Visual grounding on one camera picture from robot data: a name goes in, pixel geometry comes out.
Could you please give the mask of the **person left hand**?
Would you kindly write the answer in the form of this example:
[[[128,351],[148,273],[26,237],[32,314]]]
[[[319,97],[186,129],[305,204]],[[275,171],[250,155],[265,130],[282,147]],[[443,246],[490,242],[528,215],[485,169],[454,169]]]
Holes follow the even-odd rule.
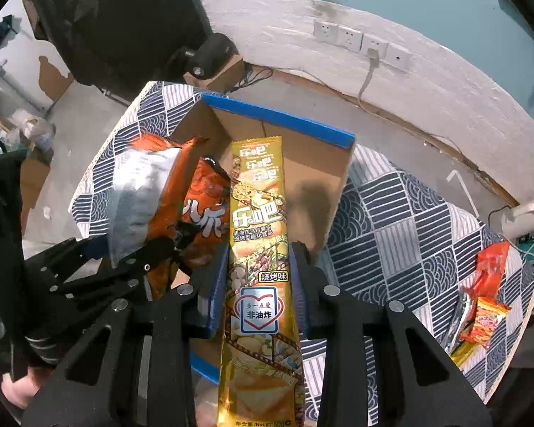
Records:
[[[12,405],[22,410],[27,409],[35,394],[50,379],[52,369],[42,367],[27,368],[27,375],[14,382],[9,373],[5,373],[1,379],[1,391],[4,397]]]

